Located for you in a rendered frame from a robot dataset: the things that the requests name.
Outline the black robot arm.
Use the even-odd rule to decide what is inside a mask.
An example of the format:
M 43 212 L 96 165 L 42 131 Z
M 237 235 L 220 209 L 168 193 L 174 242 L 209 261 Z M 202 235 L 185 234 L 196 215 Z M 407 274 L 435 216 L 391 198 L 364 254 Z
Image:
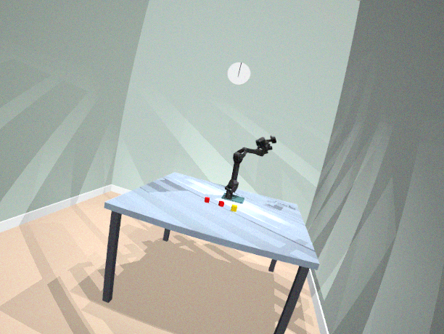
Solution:
M 225 186 L 225 190 L 226 190 L 225 198 L 226 199 L 232 200 L 233 193 L 235 193 L 237 188 L 239 187 L 239 182 L 237 181 L 237 177 L 238 177 L 238 172 L 239 172 L 239 165 L 242 162 L 243 157 L 245 157 L 245 155 L 247 153 L 253 153 L 253 154 L 256 154 L 259 156 L 264 156 L 265 154 L 268 153 L 268 150 L 272 150 L 272 146 L 270 146 L 270 143 L 269 143 L 269 145 L 266 144 L 266 140 L 264 137 L 259 138 L 259 144 L 260 145 L 258 145 L 258 148 L 255 150 L 243 147 L 242 149 L 237 150 L 234 153 L 234 155 L 233 155 L 234 167 L 233 167 L 233 171 L 232 171 L 231 180 L 229 181 L 229 184 L 227 186 Z

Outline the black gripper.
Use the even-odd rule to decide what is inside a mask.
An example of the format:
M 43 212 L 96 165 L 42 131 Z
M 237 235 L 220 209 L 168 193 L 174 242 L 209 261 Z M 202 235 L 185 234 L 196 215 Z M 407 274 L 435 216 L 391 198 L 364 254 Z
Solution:
M 266 139 L 266 144 L 267 144 L 267 145 L 269 145 L 268 142 L 276 143 L 276 138 L 270 136 L 270 139 Z M 259 139 L 256 140 L 256 144 L 257 144 L 257 146 L 260 145 L 260 144 L 259 144 Z

